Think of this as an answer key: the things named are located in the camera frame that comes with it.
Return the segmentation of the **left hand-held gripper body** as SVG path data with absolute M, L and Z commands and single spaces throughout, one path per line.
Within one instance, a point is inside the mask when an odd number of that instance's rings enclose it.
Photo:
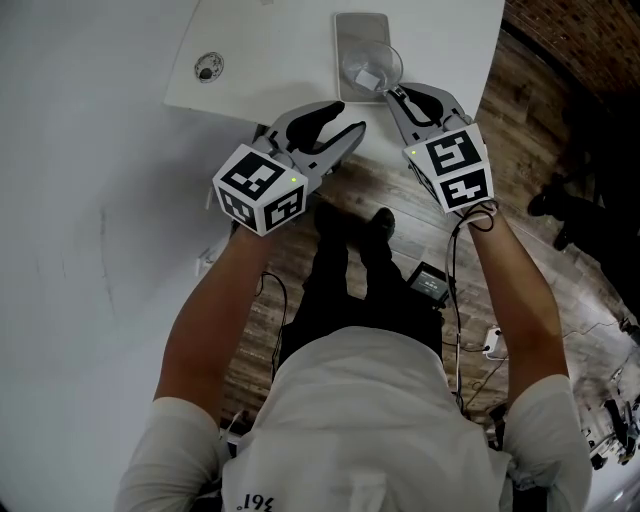
M 212 179 L 223 212 L 259 236 L 304 213 L 329 170 L 323 144 L 314 143 L 313 154 L 296 150 L 301 161 L 295 163 L 276 141 L 278 135 L 265 130 L 251 144 L 240 145 Z

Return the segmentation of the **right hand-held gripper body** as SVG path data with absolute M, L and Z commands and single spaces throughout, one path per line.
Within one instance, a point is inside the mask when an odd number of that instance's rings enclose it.
M 436 129 L 423 141 L 407 145 L 402 155 L 445 213 L 494 197 L 486 144 L 479 125 Z

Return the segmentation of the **clear glass cup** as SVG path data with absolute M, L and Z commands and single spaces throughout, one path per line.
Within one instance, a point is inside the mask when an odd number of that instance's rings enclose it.
M 359 41 L 346 49 L 341 72 L 354 91 L 363 96 L 377 97 L 400 83 L 404 64 L 399 53 L 388 44 Z

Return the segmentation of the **grey square coaster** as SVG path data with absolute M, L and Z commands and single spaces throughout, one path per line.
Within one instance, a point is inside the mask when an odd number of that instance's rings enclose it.
M 380 97 L 363 95 L 352 88 L 342 64 L 347 51 L 361 41 L 390 44 L 388 18 L 382 13 L 339 12 L 334 15 L 338 97 L 344 103 L 376 104 Z

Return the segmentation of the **person's left forearm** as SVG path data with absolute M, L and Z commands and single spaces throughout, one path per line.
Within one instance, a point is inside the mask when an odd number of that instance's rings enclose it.
M 227 369 L 276 241 L 239 227 L 192 291 L 169 333 L 154 397 L 190 402 L 220 421 Z

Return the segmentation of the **person's right forearm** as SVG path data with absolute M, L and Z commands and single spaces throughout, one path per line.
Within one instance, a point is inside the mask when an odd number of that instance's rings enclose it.
M 568 375 L 552 290 L 501 213 L 470 224 L 474 246 L 509 360 L 508 400 L 536 382 Z

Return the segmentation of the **person's left black shoe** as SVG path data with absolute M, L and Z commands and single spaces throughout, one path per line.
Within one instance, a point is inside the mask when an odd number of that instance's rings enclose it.
M 315 208 L 314 226 L 321 238 L 342 238 L 345 234 L 344 215 L 328 202 L 322 202 Z

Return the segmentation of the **person's black shoe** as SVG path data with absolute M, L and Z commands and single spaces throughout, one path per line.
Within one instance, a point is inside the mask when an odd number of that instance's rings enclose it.
M 328 202 L 322 202 L 315 208 L 314 226 L 321 238 L 342 238 L 345 234 L 344 215 Z
M 367 223 L 368 236 L 370 239 L 388 243 L 395 232 L 395 225 L 393 212 L 386 207 L 380 208 Z

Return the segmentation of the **white table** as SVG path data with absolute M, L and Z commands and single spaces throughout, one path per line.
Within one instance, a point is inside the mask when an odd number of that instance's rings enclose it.
M 334 15 L 382 13 L 404 80 L 450 92 L 475 115 L 491 68 L 504 0 L 200 0 L 175 61 L 166 104 L 263 125 L 338 99 Z M 200 83 L 196 61 L 224 58 Z

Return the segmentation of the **person's right black shoe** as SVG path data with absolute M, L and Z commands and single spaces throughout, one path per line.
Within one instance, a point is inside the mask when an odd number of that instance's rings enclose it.
M 368 236 L 370 239 L 388 243 L 395 232 L 395 225 L 393 212 L 386 207 L 380 208 L 367 223 Z

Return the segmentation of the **black screen device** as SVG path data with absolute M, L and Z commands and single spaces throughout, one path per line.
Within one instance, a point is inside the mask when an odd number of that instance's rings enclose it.
M 407 284 L 411 289 L 425 295 L 433 307 L 444 309 L 449 298 L 447 275 L 444 271 L 420 262 L 413 271 Z

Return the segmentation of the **person's black trousers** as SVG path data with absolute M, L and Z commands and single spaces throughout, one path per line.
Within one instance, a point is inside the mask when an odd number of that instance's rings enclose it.
M 405 335 L 442 355 L 442 315 L 425 295 L 409 287 L 392 261 L 389 242 L 370 239 L 366 224 L 359 252 L 366 269 L 363 299 L 347 291 L 345 237 L 320 238 L 298 311 L 283 330 L 280 363 L 305 345 L 346 327 Z

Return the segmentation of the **white power strip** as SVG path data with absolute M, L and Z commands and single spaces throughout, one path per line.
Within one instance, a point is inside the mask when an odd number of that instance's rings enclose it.
M 494 353 L 499 346 L 501 338 L 502 332 L 499 327 L 494 326 L 487 331 L 482 353 L 488 360 L 498 360 L 498 357 L 494 357 Z

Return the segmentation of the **person's white t-shirt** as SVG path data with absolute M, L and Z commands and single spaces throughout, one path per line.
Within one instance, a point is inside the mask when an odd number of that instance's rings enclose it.
M 566 376 L 515 400 L 494 450 L 431 349 L 349 327 L 281 365 L 235 456 L 201 408 L 154 401 L 115 512 L 187 512 L 208 491 L 227 512 L 511 512 L 532 490 L 534 509 L 582 512 L 591 477 Z

